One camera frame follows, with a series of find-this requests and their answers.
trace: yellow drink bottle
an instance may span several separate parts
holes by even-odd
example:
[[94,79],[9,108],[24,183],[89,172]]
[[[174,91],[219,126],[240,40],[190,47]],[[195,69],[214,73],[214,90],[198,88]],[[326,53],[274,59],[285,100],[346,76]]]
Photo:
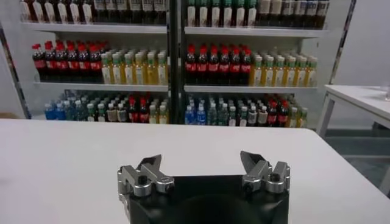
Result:
[[298,66],[296,68],[294,76],[294,86],[303,87],[303,81],[305,80],[306,75],[306,62],[307,58],[300,56],[298,59]]
[[282,86],[283,74],[284,74],[285,58],[282,56],[277,57],[274,76],[272,78],[272,86]]
[[317,85],[317,61],[316,57],[309,57],[309,62],[306,70],[304,86],[314,87]]

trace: dark soda bottle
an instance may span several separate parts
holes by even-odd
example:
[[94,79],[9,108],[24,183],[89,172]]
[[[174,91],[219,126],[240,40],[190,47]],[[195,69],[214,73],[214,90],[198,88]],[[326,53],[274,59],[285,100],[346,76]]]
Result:
[[141,0],[130,0],[130,10],[132,13],[132,23],[142,23],[143,11]]
[[268,127],[275,127],[277,125],[276,124],[277,114],[278,111],[276,110],[276,102],[272,102],[271,106],[269,107],[268,117],[267,117]]
[[196,65],[196,83],[203,84],[207,76],[207,48],[202,46],[200,48],[199,57]]
[[103,82],[102,58],[95,45],[92,45],[91,47],[91,76],[94,83]]
[[35,44],[32,46],[34,50],[32,54],[32,59],[34,61],[35,68],[39,73],[39,77],[42,81],[47,81],[48,79],[48,70],[46,69],[46,62],[44,59],[44,52],[40,50],[40,44]]
[[153,24],[154,21],[153,0],[142,0],[142,9],[144,10],[143,23]]
[[217,84],[218,83],[218,68],[219,68],[219,59],[218,59],[218,50],[217,47],[211,48],[210,60],[208,62],[208,84]]
[[105,9],[104,0],[94,0],[96,9],[96,22],[106,23],[107,22],[107,10]]
[[196,59],[195,48],[193,45],[189,45],[187,49],[187,58],[185,62],[186,69],[186,83],[195,84],[196,81]]
[[221,59],[219,61],[218,68],[218,84],[228,85],[229,84],[229,52],[226,47],[221,50]]
[[166,0],[154,0],[155,24],[166,24]]
[[280,22],[283,27],[293,26],[294,0],[284,0],[282,4],[282,15]]
[[118,22],[129,23],[130,10],[127,4],[127,0],[116,0],[116,8],[118,9]]
[[245,48],[245,55],[243,57],[243,61],[241,63],[241,77],[239,80],[239,84],[247,86],[249,84],[249,74],[250,74],[250,65],[251,65],[251,59],[250,59],[250,50],[248,48]]
[[240,58],[239,58],[239,50],[238,48],[234,48],[232,59],[230,60],[230,85],[238,85],[239,84],[239,70],[240,70]]

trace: white shelf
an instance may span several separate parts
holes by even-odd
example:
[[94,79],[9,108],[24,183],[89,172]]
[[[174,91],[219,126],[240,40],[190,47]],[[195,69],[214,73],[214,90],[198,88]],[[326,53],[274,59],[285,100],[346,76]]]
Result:
[[327,33],[327,30],[305,29],[270,29],[270,28],[225,28],[225,27],[185,27],[186,34],[196,35],[239,35],[256,37],[297,37],[317,38]]
[[45,32],[84,32],[84,33],[161,33],[166,34],[166,26],[100,25],[100,24],[53,24],[22,23],[30,30]]
[[256,86],[192,86],[185,85],[188,93],[313,93],[316,87],[256,87]]
[[34,82],[37,88],[42,89],[75,89],[94,91],[129,91],[129,92],[168,92],[168,86],[157,85],[110,85],[84,83],[53,83]]

